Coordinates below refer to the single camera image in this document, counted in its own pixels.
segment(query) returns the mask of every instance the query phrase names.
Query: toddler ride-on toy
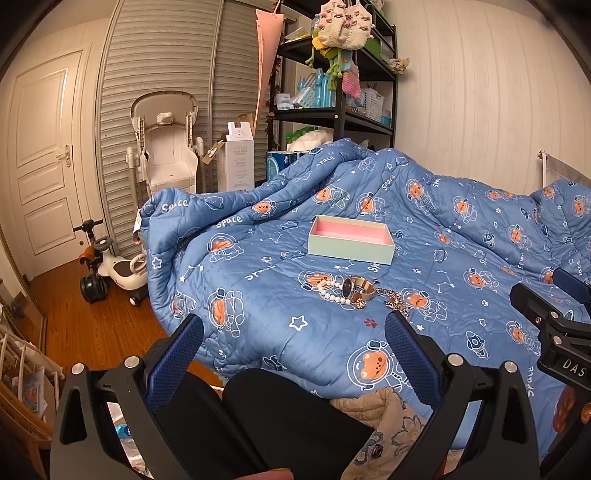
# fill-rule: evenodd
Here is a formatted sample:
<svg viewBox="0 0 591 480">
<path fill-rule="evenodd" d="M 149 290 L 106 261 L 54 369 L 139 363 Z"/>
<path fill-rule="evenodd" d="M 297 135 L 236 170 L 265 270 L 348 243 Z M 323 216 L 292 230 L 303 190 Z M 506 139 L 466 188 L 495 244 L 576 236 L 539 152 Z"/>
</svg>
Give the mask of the toddler ride-on toy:
<svg viewBox="0 0 591 480">
<path fill-rule="evenodd" d="M 103 223 L 102 220 L 86 220 L 77 232 L 86 232 L 90 246 L 79 256 L 81 264 L 86 264 L 90 274 L 80 279 L 80 292 L 88 303 L 103 300 L 108 292 L 108 278 L 118 286 L 129 292 L 129 302 L 139 307 L 141 301 L 148 295 L 148 270 L 146 268 L 146 254 L 140 253 L 127 260 L 114 256 L 109 248 L 113 239 L 108 236 L 95 239 L 93 228 Z"/>
</svg>

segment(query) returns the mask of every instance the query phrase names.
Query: plastic bottle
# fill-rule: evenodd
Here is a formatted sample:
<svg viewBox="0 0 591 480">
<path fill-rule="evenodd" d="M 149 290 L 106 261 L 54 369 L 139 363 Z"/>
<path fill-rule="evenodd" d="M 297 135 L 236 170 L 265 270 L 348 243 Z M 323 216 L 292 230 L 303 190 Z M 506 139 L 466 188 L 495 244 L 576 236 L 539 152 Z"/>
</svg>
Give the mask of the plastic bottle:
<svg viewBox="0 0 591 480">
<path fill-rule="evenodd" d="M 316 87 L 316 97 L 314 98 L 314 107 L 316 108 L 322 108 L 323 105 L 323 100 L 324 100 L 324 96 L 323 96 L 323 92 L 322 92 L 322 80 L 324 77 L 324 73 L 322 72 L 322 69 L 318 69 L 318 72 L 316 73 L 316 80 L 314 81 L 314 85 Z"/>
<path fill-rule="evenodd" d="M 305 86 L 306 86 L 306 78 L 305 77 L 300 77 L 300 80 L 297 83 L 297 91 L 299 92 Z"/>
<path fill-rule="evenodd" d="M 322 78 L 322 106 L 325 108 L 332 106 L 332 92 L 329 91 L 329 80 L 330 75 L 325 73 Z"/>
<path fill-rule="evenodd" d="M 122 423 L 121 425 L 117 425 L 115 427 L 115 431 L 117 432 L 117 436 L 121 440 L 129 440 L 132 438 L 131 432 L 129 431 L 129 427 L 125 423 Z"/>
</svg>

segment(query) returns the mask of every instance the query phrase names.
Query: white door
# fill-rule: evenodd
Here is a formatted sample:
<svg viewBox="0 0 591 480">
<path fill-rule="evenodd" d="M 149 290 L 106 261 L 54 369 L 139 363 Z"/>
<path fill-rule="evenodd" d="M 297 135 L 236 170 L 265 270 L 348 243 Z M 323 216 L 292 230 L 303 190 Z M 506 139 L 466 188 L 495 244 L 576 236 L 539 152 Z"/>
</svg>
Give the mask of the white door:
<svg viewBox="0 0 591 480">
<path fill-rule="evenodd" d="M 39 275 L 77 258 L 82 223 L 74 181 L 72 110 L 81 52 L 17 76 L 8 127 L 12 204 L 30 271 Z"/>
</svg>

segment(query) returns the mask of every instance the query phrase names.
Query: metal bolt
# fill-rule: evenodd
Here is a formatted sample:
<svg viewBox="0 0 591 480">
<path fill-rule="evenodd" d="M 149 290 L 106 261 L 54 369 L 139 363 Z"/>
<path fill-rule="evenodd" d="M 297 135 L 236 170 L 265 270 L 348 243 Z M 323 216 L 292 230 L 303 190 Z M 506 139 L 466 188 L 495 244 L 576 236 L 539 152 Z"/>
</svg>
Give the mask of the metal bolt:
<svg viewBox="0 0 591 480">
<path fill-rule="evenodd" d="M 82 364 L 76 364 L 72 367 L 72 373 L 74 375 L 79 375 L 84 371 L 84 365 Z"/>
<path fill-rule="evenodd" d="M 515 365 L 515 362 L 509 360 L 508 362 L 505 362 L 505 370 L 507 370 L 510 374 L 514 374 L 517 372 L 517 365 Z"/>
<path fill-rule="evenodd" d="M 458 355 L 457 353 L 452 353 L 451 355 L 449 355 L 447 357 L 447 361 L 450 363 L 450 365 L 453 365 L 454 367 L 459 367 L 464 363 L 464 359 L 462 358 L 462 356 Z"/>
<path fill-rule="evenodd" d="M 124 365 L 127 368 L 135 368 L 139 365 L 139 358 L 136 356 L 129 356 L 125 359 Z"/>
</svg>

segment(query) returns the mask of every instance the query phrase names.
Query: watch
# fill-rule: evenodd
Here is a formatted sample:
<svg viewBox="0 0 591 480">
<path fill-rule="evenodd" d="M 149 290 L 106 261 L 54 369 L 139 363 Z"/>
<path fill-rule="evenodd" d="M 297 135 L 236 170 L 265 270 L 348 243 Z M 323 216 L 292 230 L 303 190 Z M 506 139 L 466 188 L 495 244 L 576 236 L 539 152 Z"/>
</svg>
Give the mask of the watch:
<svg viewBox="0 0 591 480">
<path fill-rule="evenodd" d="M 351 303 L 366 302 L 373 298 L 375 287 L 369 280 L 353 275 L 343 280 L 342 293 L 343 297 L 349 299 Z"/>
</svg>

